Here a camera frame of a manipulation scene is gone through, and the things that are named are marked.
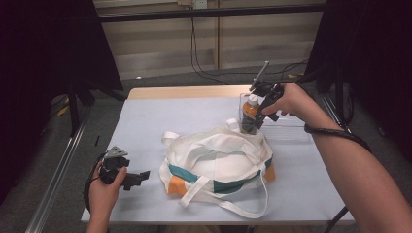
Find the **bottle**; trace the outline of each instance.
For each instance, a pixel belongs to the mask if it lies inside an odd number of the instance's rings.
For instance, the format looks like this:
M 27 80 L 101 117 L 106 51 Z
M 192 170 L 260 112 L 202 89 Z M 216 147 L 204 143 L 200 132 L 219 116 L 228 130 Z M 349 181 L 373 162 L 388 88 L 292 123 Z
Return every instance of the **bottle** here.
M 254 94 L 249 95 L 248 101 L 245 102 L 242 107 L 242 133 L 256 134 L 257 129 L 254 126 L 254 122 L 259 106 L 258 97 Z

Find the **human hand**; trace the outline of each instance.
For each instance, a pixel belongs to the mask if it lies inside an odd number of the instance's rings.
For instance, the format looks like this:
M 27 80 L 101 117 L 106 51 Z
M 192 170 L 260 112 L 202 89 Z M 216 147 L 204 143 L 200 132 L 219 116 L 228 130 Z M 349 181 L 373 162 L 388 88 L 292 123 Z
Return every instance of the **human hand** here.
M 281 83 L 284 89 L 283 96 L 274 104 L 266 107 L 261 112 L 265 115 L 281 111 L 282 116 L 286 114 L 295 115 L 312 127 L 331 127 L 330 117 L 319 107 L 319 105 L 297 84 Z
M 99 168 L 102 162 L 99 162 L 94 170 L 93 177 L 99 176 Z M 91 182 L 88 192 L 90 214 L 94 216 L 110 216 L 110 212 L 116 204 L 119 196 L 119 188 L 126 177 L 127 169 L 122 167 L 115 180 L 111 184 L 105 184 L 100 179 Z

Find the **right hand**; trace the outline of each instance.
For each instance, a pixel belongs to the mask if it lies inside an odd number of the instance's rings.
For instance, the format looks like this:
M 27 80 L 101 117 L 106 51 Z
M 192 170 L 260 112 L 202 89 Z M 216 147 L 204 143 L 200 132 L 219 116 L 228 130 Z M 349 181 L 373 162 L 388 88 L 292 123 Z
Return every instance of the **right hand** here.
M 283 116 L 295 115 L 315 128 L 340 129 L 300 86 L 295 83 L 281 83 L 281 86 L 284 89 L 283 96 L 274 104 L 264 108 L 261 111 L 263 114 L 268 116 L 280 110 Z

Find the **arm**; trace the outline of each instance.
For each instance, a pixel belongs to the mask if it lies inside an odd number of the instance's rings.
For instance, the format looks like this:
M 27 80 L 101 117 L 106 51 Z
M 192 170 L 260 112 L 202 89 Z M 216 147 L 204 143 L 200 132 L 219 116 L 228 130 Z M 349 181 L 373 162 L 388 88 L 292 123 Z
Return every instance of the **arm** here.
M 93 177 L 99 176 L 98 169 L 101 162 L 96 166 Z M 121 182 L 126 176 L 126 168 L 122 167 L 115 180 L 111 184 L 104 184 L 100 179 L 96 179 L 90 185 L 90 222 L 87 233 L 106 233 L 109 227 L 110 213 L 116 204 L 119 196 Z
M 340 129 L 306 93 L 293 83 L 262 112 L 294 114 L 314 128 Z M 334 136 L 314 134 L 313 139 L 330 178 L 363 232 L 408 232 L 412 209 L 390 174 L 359 144 Z

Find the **teal stripe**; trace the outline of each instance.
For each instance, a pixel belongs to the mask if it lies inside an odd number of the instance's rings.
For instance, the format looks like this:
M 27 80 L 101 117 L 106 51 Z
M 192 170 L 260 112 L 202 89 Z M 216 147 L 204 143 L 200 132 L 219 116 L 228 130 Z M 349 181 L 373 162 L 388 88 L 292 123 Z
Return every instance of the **teal stripe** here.
M 273 155 L 270 159 L 268 159 L 264 163 L 264 165 L 266 166 L 266 169 L 270 167 L 272 163 L 272 159 L 273 159 Z M 186 169 L 174 166 L 172 164 L 169 164 L 169 169 L 170 169 L 170 172 L 174 176 L 180 177 L 189 183 L 195 183 L 197 181 L 197 176 Z M 257 171 L 257 173 L 253 177 L 245 179 L 245 180 L 241 180 L 241 181 L 235 181 L 235 182 L 229 182 L 229 183 L 213 181 L 214 192 L 219 193 L 219 194 L 229 194 L 229 193 L 238 191 L 240 188 L 242 188 L 243 184 L 248 183 L 249 181 L 253 180 L 254 178 L 258 176 L 260 176 L 260 171 Z
M 180 177 L 189 183 L 194 183 L 197 181 L 197 176 L 186 169 L 174 166 L 172 164 L 169 164 L 169 169 L 173 175 L 175 175 L 176 177 Z
M 264 165 L 266 169 L 268 169 L 272 163 L 272 157 L 267 160 Z M 236 181 L 236 182 L 229 182 L 229 183 L 223 183 L 223 182 L 218 182 L 218 181 L 213 181 L 213 186 L 214 186 L 214 192 L 219 193 L 219 194 L 229 194 L 235 191 L 238 191 L 240 188 L 242 188 L 243 184 L 248 183 L 249 181 L 253 180 L 254 178 L 260 176 L 260 171 L 258 171 L 253 177 L 241 180 L 241 181 Z

